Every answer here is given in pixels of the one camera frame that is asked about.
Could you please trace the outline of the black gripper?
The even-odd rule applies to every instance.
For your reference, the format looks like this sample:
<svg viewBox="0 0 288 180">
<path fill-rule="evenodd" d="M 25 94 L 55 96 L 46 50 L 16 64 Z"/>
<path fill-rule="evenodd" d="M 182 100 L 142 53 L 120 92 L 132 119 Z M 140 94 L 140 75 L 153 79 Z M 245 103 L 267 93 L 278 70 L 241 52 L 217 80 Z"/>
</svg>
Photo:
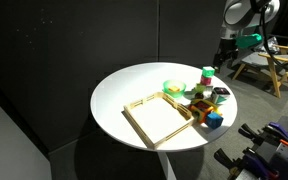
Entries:
<svg viewBox="0 0 288 180">
<path fill-rule="evenodd" d="M 221 39 L 217 54 L 214 55 L 213 67 L 218 70 L 221 62 L 228 61 L 227 67 L 232 67 L 238 56 L 238 48 L 235 39 Z"/>
</svg>

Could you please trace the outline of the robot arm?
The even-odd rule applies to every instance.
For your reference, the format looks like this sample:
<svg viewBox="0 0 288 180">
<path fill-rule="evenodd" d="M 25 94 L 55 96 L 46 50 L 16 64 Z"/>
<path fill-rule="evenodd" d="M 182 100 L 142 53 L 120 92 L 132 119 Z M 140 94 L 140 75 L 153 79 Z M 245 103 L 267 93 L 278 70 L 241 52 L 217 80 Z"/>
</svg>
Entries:
<svg viewBox="0 0 288 180">
<path fill-rule="evenodd" d="M 213 67 L 219 70 L 222 64 L 237 52 L 236 38 L 245 28 L 272 20 L 280 9 L 280 0 L 227 0 L 220 30 L 220 44 L 213 60 Z"/>
</svg>

